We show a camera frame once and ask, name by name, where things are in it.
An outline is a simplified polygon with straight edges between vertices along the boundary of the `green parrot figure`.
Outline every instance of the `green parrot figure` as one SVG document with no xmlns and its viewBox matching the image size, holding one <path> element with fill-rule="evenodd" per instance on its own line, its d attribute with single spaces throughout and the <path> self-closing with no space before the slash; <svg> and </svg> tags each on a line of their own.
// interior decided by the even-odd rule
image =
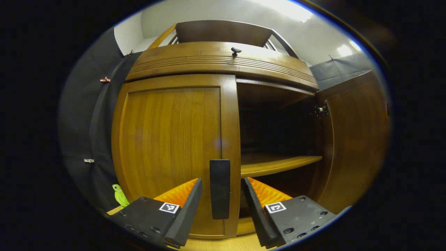
<svg viewBox="0 0 446 251">
<path fill-rule="evenodd" d="M 121 187 L 118 184 L 113 185 L 113 190 L 115 190 L 116 201 L 122 206 L 121 209 L 130 204 L 127 198 L 125 197 L 124 192 L 122 191 Z"/>
</svg>

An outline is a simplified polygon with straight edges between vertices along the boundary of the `wooden cabinet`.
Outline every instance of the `wooden cabinet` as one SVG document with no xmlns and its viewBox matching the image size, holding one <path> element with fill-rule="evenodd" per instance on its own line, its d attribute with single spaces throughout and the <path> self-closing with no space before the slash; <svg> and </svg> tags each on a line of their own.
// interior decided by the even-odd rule
<svg viewBox="0 0 446 251">
<path fill-rule="evenodd" d="M 292 197 L 307 195 L 333 213 L 362 196 L 381 166 L 389 135 L 373 72 L 319 92 L 293 51 L 288 56 L 208 35 L 195 39 L 185 35 L 187 26 L 179 27 L 181 43 L 157 47 L 157 39 L 141 54 L 116 103 L 113 161 L 130 202 L 202 178 L 192 241 L 182 250 L 205 249 L 201 243 L 208 241 L 193 239 L 231 237 L 250 241 L 241 244 L 243 250 L 259 250 L 256 238 L 241 236 L 255 231 L 241 178 L 255 177 Z M 233 56 L 232 47 L 242 52 Z M 328 114 L 315 116 L 315 106 L 324 105 Z M 225 220 L 212 219 L 211 159 L 231 161 Z M 225 243 L 235 242 L 219 240 L 222 248 L 235 248 Z"/>
</svg>

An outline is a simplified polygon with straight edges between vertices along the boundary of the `black door handle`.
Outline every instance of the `black door handle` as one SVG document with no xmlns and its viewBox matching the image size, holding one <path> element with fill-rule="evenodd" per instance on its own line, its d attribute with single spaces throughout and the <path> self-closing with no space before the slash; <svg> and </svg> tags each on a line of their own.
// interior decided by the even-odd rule
<svg viewBox="0 0 446 251">
<path fill-rule="evenodd" d="M 228 159 L 211 159 L 211 207 L 214 220 L 229 218 L 229 197 L 231 195 L 231 162 Z"/>
<path fill-rule="evenodd" d="M 232 53 L 232 56 L 234 56 L 234 57 L 237 56 L 237 53 L 242 52 L 242 50 L 239 50 L 235 47 L 232 47 L 231 50 L 234 52 L 234 53 Z"/>
</svg>

